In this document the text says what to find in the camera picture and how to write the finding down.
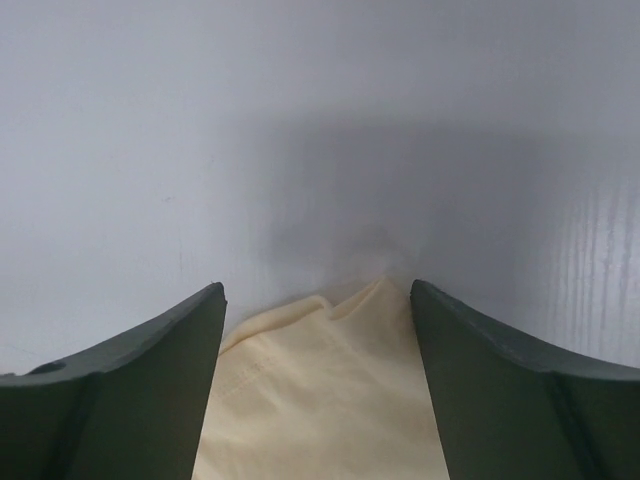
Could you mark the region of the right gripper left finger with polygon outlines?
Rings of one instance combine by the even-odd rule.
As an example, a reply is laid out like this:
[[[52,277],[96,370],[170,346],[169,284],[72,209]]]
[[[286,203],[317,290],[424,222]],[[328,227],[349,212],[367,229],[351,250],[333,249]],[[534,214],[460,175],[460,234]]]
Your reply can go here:
[[[212,283],[86,350],[2,375],[2,478],[191,478],[225,313]]]

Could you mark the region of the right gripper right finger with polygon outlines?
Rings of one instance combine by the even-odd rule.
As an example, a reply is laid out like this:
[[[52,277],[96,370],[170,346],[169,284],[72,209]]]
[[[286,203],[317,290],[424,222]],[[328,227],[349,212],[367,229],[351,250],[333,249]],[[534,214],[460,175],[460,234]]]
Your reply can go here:
[[[453,479],[635,479],[639,372],[501,323],[417,280],[412,318]]]

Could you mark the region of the cream yellow t shirt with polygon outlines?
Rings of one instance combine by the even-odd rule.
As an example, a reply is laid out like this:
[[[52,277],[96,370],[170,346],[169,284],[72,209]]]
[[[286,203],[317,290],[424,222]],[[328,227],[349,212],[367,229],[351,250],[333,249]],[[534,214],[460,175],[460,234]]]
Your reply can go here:
[[[409,300],[387,279],[314,295],[222,342],[197,479],[444,479]]]

